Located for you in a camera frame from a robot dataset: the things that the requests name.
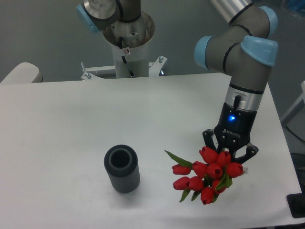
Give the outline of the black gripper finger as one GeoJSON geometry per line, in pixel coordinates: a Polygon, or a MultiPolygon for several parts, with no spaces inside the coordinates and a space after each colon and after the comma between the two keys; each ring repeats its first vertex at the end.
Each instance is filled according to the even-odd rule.
{"type": "Polygon", "coordinates": [[[248,143],[246,145],[245,154],[241,157],[234,158],[233,162],[243,164],[244,162],[248,161],[252,157],[254,157],[258,153],[259,149],[257,146],[254,146],[252,143],[248,143]]]}
{"type": "Polygon", "coordinates": [[[218,152],[219,150],[214,144],[213,136],[214,136],[213,129],[207,129],[207,130],[203,131],[203,139],[204,139],[205,146],[218,152]]]}

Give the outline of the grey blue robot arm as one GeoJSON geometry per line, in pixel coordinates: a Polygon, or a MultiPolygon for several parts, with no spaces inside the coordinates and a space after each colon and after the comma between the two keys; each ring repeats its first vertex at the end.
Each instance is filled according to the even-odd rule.
{"type": "MultiPolygon", "coordinates": [[[[202,37],[194,49],[196,63],[231,77],[219,122],[203,132],[205,145],[228,149],[233,162],[244,163],[258,152],[250,132],[278,52],[269,39],[276,30],[276,13],[250,0],[213,0],[229,29],[202,37]]],[[[152,18],[138,0],[84,0],[76,8],[91,32],[101,32],[112,46],[117,78],[158,75],[149,66],[147,44],[155,32],[152,18]]]]}

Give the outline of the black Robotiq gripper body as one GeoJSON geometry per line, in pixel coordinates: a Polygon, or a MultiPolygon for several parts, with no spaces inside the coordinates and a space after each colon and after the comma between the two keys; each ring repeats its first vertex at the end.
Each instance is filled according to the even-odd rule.
{"type": "Polygon", "coordinates": [[[236,151],[250,143],[256,114],[257,111],[234,110],[227,103],[223,104],[218,125],[214,128],[218,153],[226,148],[231,158],[236,158],[236,151]]]}

